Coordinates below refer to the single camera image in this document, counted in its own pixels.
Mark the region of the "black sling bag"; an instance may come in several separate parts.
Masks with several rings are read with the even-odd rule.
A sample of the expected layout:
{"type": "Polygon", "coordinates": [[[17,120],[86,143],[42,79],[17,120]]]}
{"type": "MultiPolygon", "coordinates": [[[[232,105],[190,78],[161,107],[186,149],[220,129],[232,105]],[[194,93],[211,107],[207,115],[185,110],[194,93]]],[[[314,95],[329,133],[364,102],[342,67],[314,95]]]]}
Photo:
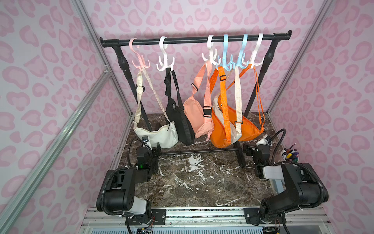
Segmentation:
{"type": "Polygon", "coordinates": [[[193,127],[187,118],[184,110],[185,106],[183,105],[180,90],[178,86],[177,77],[175,71],[167,68],[165,70],[166,76],[164,79],[164,84],[166,86],[165,95],[168,98],[168,103],[166,106],[166,114],[168,115],[169,120],[173,121],[176,127],[176,131],[178,134],[179,141],[186,146],[192,145],[195,140],[195,132],[193,127]],[[173,78],[174,85],[176,88],[176,96],[177,101],[175,101],[172,96],[172,85],[171,85],[171,78],[173,78]]]}

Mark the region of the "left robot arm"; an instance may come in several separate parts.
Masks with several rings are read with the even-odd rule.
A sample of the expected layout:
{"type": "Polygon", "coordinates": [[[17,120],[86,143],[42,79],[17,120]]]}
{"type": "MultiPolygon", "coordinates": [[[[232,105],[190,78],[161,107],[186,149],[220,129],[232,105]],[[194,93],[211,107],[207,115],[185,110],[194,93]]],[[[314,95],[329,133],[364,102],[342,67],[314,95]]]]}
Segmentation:
{"type": "Polygon", "coordinates": [[[135,196],[135,186],[151,180],[162,151],[158,145],[156,149],[142,146],[136,152],[136,167],[117,168],[106,173],[96,208],[107,215],[128,218],[128,225],[150,225],[153,220],[151,204],[135,196]]]}

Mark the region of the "cream white sling bag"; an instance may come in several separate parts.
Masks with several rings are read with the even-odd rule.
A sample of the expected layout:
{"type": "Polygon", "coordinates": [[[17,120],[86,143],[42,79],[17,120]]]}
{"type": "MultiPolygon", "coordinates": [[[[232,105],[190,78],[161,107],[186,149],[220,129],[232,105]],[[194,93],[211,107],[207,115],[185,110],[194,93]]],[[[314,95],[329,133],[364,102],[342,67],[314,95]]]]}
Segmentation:
{"type": "Polygon", "coordinates": [[[169,119],[158,94],[154,90],[151,79],[150,79],[147,71],[144,68],[140,69],[139,73],[137,74],[136,94],[137,94],[138,107],[136,109],[136,112],[135,112],[135,115],[134,115],[134,120],[133,120],[133,130],[136,133],[136,135],[139,138],[148,137],[149,142],[150,142],[152,147],[156,147],[157,144],[159,143],[159,145],[162,149],[167,149],[167,148],[171,148],[175,144],[177,144],[178,141],[179,141],[179,138],[178,138],[178,133],[177,133],[177,130],[176,130],[175,123],[172,120],[169,119]],[[143,78],[144,77],[143,76],[145,76],[145,78],[146,78],[151,90],[153,91],[153,93],[155,95],[155,98],[156,98],[156,100],[157,100],[166,120],[169,122],[169,124],[161,126],[156,131],[149,131],[149,130],[138,127],[140,117],[141,117],[141,99],[142,99],[142,95],[143,95],[143,92],[144,92],[143,91],[144,90],[144,86],[143,86],[143,78]]]}

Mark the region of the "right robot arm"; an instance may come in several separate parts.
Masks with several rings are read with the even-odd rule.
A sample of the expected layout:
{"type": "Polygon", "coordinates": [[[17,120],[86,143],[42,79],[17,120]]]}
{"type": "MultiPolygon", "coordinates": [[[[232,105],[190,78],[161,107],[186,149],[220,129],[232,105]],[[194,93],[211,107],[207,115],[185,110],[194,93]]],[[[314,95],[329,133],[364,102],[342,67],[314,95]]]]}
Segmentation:
{"type": "Polygon", "coordinates": [[[329,199],[321,179],[308,163],[283,161],[271,165],[270,146],[245,143],[247,156],[255,165],[255,175],[260,179],[280,179],[285,190],[275,196],[264,198],[259,208],[245,208],[246,223],[258,226],[262,223],[284,222],[287,213],[320,206],[329,199]]]}

